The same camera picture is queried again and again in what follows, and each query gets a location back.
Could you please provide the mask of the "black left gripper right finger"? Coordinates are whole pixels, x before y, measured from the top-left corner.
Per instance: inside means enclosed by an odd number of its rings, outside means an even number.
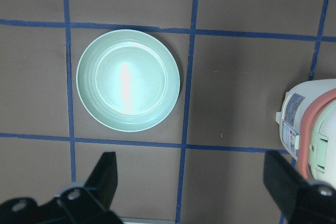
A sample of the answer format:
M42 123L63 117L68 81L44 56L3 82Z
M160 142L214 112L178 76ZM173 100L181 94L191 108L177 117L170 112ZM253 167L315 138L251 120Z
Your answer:
M335 188L305 179L277 151L267 151L263 182L287 223L335 223Z

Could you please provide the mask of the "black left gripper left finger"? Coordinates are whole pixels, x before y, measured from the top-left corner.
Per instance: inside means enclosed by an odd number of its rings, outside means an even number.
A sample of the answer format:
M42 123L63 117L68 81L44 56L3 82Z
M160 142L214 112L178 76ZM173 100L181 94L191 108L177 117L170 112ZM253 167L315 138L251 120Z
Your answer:
M58 197L64 212L108 211L117 189L115 152L104 152L83 184L73 185Z

